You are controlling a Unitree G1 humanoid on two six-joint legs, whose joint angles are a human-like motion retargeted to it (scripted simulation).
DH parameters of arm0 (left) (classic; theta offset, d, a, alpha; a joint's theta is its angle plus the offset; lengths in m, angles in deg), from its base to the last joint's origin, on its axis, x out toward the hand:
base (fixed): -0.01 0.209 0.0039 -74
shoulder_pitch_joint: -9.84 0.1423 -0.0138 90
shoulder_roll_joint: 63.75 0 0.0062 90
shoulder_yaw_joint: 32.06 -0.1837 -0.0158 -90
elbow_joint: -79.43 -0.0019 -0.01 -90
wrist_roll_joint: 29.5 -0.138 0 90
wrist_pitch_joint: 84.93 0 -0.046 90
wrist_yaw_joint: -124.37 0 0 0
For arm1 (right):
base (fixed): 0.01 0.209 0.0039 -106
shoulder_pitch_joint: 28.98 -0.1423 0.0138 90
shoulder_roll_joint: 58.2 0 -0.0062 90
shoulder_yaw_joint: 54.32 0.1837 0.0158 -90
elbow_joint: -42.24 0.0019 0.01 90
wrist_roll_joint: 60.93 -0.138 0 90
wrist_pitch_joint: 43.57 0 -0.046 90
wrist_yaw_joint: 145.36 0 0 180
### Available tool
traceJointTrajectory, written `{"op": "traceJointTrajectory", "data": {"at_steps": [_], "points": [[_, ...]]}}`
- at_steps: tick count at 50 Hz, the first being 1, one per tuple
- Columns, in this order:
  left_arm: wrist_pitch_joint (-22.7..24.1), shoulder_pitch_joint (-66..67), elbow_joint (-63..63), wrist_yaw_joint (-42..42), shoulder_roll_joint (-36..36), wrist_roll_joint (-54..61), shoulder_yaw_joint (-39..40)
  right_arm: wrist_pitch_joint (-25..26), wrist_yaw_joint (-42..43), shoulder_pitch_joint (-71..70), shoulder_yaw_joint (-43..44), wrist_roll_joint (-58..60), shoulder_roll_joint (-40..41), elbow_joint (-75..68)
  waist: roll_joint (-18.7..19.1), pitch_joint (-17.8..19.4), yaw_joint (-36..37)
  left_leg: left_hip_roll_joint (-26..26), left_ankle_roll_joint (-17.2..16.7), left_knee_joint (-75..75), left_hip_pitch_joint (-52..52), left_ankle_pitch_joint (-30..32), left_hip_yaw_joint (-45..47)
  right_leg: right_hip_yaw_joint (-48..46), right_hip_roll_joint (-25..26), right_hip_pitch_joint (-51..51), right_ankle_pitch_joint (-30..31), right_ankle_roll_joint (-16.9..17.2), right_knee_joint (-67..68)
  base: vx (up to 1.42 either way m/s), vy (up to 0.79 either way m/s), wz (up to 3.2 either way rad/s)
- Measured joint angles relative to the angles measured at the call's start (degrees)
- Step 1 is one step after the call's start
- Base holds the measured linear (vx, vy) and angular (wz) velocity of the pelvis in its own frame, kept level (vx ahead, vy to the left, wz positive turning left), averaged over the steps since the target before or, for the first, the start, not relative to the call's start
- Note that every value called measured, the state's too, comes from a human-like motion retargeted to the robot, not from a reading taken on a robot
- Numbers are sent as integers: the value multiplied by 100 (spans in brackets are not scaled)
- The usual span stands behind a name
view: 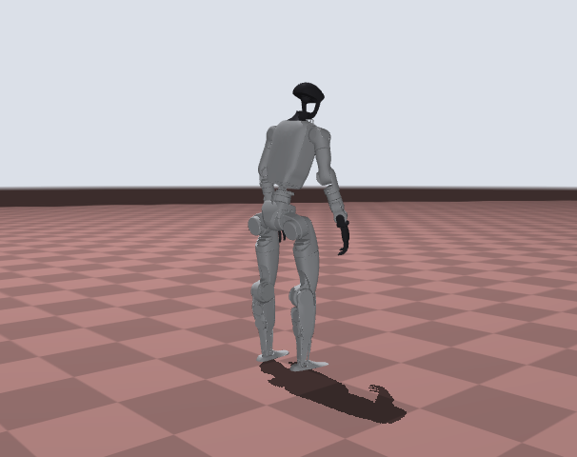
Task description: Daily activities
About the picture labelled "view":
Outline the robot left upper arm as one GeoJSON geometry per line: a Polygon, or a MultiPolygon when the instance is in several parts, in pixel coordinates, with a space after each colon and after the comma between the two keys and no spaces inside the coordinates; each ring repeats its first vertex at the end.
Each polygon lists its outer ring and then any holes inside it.
{"type": "Polygon", "coordinates": [[[272,142],[272,138],[273,138],[273,133],[275,131],[275,128],[277,126],[271,126],[269,127],[268,131],[267,131],[267,141],[265,143],[265,147],[260,159],[260,163],[258,166],[258,172],[259,174],[264,178],[268,180],[268,171],[267,171],[267,162],[269,159],[269,150],[270,150],[270,146],[271,146],[271,142],[272,142]]]}

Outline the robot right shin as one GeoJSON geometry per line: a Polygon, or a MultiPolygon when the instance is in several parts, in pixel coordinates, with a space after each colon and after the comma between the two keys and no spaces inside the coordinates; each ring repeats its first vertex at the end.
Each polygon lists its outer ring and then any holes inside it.
{"type": "Polygon", "coordinates": [[[297,293],[296,300],[297,307],[291,309],[292,329],[296,338],[297,364],[300,362],[300,366],[305,367],[309,365],[310,339],[315,326],[316,294],[313,297],[309,289],[302,288],[297,293]]]}

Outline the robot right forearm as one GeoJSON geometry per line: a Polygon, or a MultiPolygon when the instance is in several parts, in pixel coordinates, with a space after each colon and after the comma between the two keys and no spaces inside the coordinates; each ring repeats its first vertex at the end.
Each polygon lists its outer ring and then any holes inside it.
{"type": "Polygon", "coordinates": [[[336,216],[337,215],[343,215],[345,218],[345,222],[346,222],[348,219],[348,214],[344,210],[345,206],[344,206],[344,203],[343,203],[340,191],[339,191],[340,189],[338,186],[335,171],[333,169],[330,169],[329,174],[330,174],[332,185],[327,186],[324,189],[324,193],[328,198],[328,204],[329,204],[330,210],[333,213],[334,222],[337,224],[337,222],[336,222],[336,216]]]}

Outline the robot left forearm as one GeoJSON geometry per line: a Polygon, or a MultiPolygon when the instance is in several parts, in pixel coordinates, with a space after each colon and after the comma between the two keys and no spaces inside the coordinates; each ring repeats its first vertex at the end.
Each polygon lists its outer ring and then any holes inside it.
{"type": "Polygon", "coordinates": [[[260,175],[260,187],[262,188],[262,192],[264,194],[264,202],[269,201],[271,199],[272,193],[275,191],[274,190],[274,184],[271,182],[268,182],[267,179],[264,179],[260,175]]]}

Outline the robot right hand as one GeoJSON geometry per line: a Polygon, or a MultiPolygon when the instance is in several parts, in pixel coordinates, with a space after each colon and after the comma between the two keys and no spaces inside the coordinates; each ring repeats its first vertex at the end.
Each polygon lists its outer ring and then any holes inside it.
{"type": "Polygon", "coordinates": [[[348,251],[348,240],[349,240],[349,231],[348,231],[348,224],[349,221],[347,220],[345,222],[345,218],[343,215],[337,215],[336,216],[336,226],[337,228],[341,229],[342,232],[342,240],[344,242],[344,247],[340,248],[339,250],[341,250],[338,255],[343,255],[345,252],[348,251]]]}

